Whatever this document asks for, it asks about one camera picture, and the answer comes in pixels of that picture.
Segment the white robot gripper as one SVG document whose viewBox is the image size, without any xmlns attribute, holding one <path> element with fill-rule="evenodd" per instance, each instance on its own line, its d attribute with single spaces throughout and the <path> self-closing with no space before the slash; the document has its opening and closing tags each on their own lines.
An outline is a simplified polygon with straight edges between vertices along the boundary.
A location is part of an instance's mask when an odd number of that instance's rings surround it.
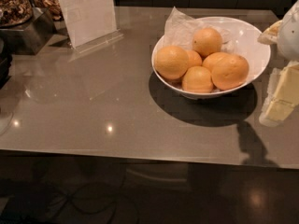
<svg viewBox="0 0 299 224">
<path fill-rule="evenodd" d="M 299 0 L 258 37 L 265 45 L 278 45 L 279 52 L 290 61 L 283 69 L 274 68 L 267 87 L 259 121 L 276 127 L 299 106 Z"/>
</svg>

